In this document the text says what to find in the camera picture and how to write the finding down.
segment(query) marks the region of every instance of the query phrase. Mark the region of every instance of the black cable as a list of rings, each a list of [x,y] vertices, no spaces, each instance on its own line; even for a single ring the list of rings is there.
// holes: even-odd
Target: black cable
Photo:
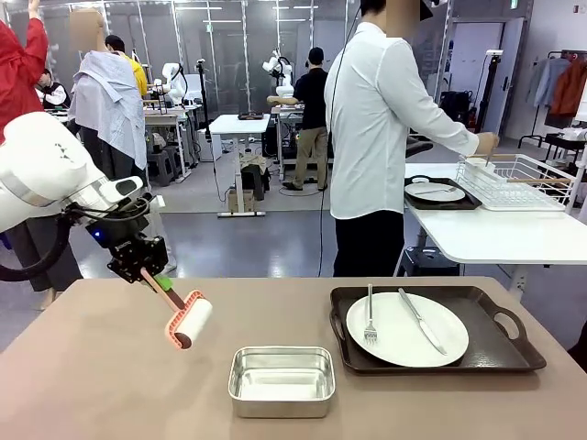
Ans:
[[[0,265],[0,281],[26,281],[37,277],[53,266],[61,257],[70,238],[72,221],[65,215],[57,217],[57,234],[50,251],[37,263],[23,269],[10,269]]]
[[[479,97],[479,91],[481,90],[481,81],[483,81],[483,74],[485,73],[485,62],[487,62],[487,57],[489,57],[489,55],[485,55],[485,58],[483,59],[483,67],[481,69],[481,76],[479,78],[479,85],[477,86],[477,93],[475,94],[475,101],[473,101],[473,106],[477,104],[477,98]]]
[[[282,191],[288,191],[288,190],[286,190],[285,188],[280,188],[279,191],[278,191],[279,194],[285,195],[287,197],[310,197],[311,195],[316,195],[316,194],[320,193],[320,191],[316,191],[316,192],[311,192],[309,194],[296,194],[295,192],[292,192],[292,193],[289,193],[288,194],[288,193],[285,193],[285,192],[282,192]]]
[[[337,91],[337,82],[338,82],[338,74],[340,73],[340,68],[342,67],[342,60],[345,56],[345,50],[347,49],[347,44],[349,43],[350,34],[352,33],[352,29],[355,27],[355,23],[357,23],[357,17],[359,16],[360,5],[357,7],[357,12],[352,20],[353,24],[350,27],[349,33],[347,38],[345,39],[345,45],[342,48],[342,53],[340,55],[340,63],[338,64],[337,76],[334,79],[334,87],[332,88],[332,104],[330,106],[330,129],[328,130],[328,145],[332,145],[332,117],[334,116],[334,97]],[[325,181],[325,185],[328,185],[328,147],[327,147],[327,177]],[[322,258],[324,257],[324,239],[323,239],[323,226],[322,226],[322,219],[324,213],[324,196],[326,195],[326,188],[322,191],[322,202],[320,203],[320,264],[318,266],[318,278],[322,275]]]

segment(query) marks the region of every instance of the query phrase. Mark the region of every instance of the wire dish rack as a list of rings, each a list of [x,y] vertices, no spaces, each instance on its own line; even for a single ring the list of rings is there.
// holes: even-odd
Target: wire dish rack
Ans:
[[[457,183],[491,211],[564,211],[575,177],[523,154],[469,156]]]

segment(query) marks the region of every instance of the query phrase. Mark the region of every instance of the man in white shirt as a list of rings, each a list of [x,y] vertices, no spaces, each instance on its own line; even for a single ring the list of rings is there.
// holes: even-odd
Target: man in white shirt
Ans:
[[[453,122],[426,92],[404,40],[420,14],[430,17],[420,4],[360,0],[362,21],[328,74],[327,128],[335,150],[330,194],[338,244],[335,277],[393,276],[404,247],[410,127],[464,155],[490,153],[499,141],[494,134],[474,135]]]

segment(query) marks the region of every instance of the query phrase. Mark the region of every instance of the glass wall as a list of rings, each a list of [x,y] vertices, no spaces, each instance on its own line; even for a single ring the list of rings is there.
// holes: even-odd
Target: glass wall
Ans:
[[[68,89],[80,63],[80,54],[69,48],[69,12],[92,6],[105,14],[107,33],[125,41],[127,55],[134,50],[148,66],[151,81],[162,78],[166,62],[181,61],[186,74],[196,74],[197,61],[204,59],[208,107],[216,117],[269,110],[266,99],[275,94],[275,80],[261,65],[276,48],[292,64],[293,84],[306,72],[314,46],[324,50],[329,70],[360,20],[360,15],[355,20],[359,5],[359,0],[43,0],[40,8],[50,39],[50,67]],[[7,6],[24,44],[27,3],[16,0]],[[437,9],[413,41],[425,82],[437,71],[445,15],[446,7]]]

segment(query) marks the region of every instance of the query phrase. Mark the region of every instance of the black shirt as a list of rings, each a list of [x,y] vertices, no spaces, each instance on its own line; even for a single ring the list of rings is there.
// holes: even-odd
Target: black shirt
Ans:
[[[302,76],[295,83],[293,97],[305,104],[302,128],[319,128],[327,126],[327,105],[324,102],[324,87],[328,73],[316,67]]]

